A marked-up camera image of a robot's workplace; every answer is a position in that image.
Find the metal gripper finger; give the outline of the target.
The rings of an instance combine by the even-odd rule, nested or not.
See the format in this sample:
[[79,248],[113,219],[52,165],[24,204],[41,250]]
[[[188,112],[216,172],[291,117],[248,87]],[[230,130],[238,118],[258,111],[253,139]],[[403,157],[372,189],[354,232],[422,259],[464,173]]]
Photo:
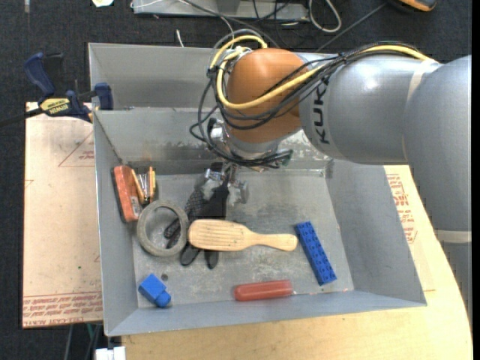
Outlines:
[[247,203],[250,193],[248,183],[246,181],[231,181],[228,184],[228,190],[228,202],[231,206],[234,206],[237,203]]
[[204,182],[202,184],[202,195],[204,198],[211,198],[216,188],[222,185],[221,172],[207,169],[204,175]]

